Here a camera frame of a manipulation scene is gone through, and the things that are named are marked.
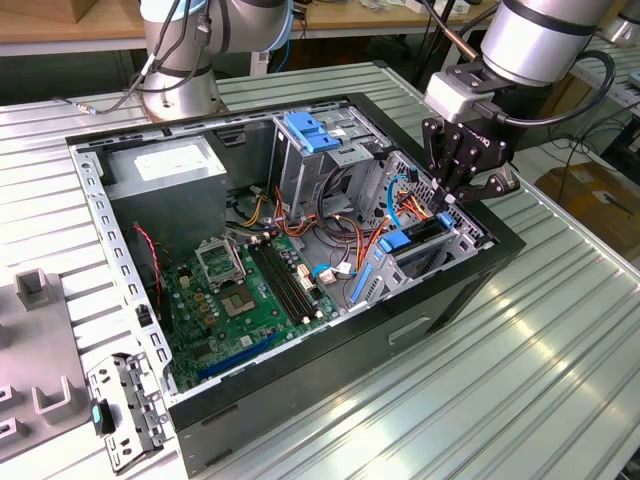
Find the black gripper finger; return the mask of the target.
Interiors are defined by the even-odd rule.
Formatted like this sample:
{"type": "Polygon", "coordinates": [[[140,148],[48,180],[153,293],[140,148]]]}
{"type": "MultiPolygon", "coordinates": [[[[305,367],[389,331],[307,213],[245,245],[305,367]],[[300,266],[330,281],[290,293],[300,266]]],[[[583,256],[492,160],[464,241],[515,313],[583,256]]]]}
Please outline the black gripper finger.
{"type": "Polygon", "coordinates": [[[513,159],[507,144],[488,148],[463,148],[453,157],[454,168],[448,176],[448,193],[459,203],[497,198],[519,189],[520,182],[507,175],[504,165],[513,159]],[[483,185],[472,185],[479,174],[491,171],[483,185]]]}
{"type": "Polygon", "coordinates": [[[463,124],[435,118],[422,123],[426,168],[432,178],[431,206],[446,209],[457,197],[463,176],[457,155],[463,140],[463,124]]]}

